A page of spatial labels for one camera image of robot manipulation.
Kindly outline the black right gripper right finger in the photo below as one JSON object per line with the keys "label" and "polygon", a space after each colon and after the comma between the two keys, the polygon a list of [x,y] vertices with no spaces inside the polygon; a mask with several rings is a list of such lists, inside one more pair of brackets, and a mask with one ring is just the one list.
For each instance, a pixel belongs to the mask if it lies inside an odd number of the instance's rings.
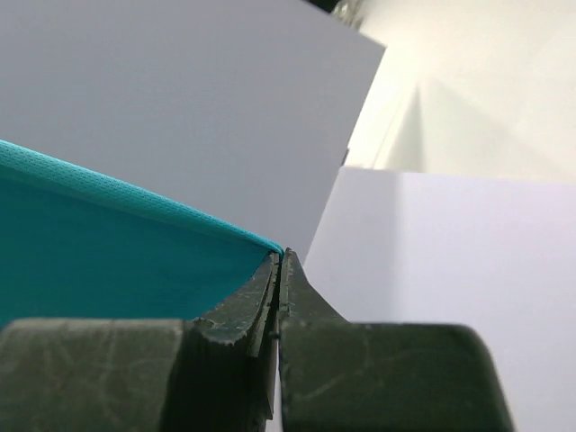
{"label": "black right gripper right finger", "polygon": [[286,250],[279,282],[286,431],[510,431],[491,353],[454,324],[354,323]]}

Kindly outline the teal t shirt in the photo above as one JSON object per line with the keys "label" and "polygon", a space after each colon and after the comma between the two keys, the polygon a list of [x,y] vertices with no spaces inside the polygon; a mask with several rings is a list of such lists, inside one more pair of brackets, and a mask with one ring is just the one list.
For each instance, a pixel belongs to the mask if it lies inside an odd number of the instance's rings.
{"label": "teal t shirt", "polygon": [[162,195],[1,145],[1,321],[193,319],[264,258],[261,238]]}

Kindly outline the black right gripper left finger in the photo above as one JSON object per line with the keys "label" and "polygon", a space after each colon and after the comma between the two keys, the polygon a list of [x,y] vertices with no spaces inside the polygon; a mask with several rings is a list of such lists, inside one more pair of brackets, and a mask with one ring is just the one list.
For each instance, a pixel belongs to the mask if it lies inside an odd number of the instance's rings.
{"label": "black right gripper left finger", "polygon": [[202,316],[18,319],[1,333],[4,431],[262,431],[280,258]]}

